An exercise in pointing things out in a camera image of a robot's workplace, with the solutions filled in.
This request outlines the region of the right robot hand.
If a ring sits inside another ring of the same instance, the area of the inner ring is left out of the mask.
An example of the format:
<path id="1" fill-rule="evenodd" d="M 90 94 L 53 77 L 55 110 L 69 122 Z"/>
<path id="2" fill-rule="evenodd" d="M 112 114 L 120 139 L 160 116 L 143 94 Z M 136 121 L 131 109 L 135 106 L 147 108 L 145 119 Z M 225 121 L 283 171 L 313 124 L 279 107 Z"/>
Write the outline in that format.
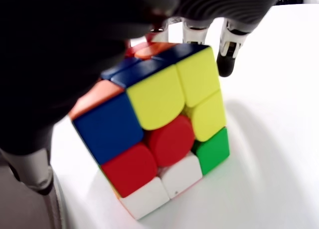
<path id="1" fill-rule="evenodd" d="M 15 178 L 47 195 L 52 131 L 119 63 L 129 39 L 171 17 L 217 17 L 252 32 L 278 0 L 0 0 L 0 152 Z"/>

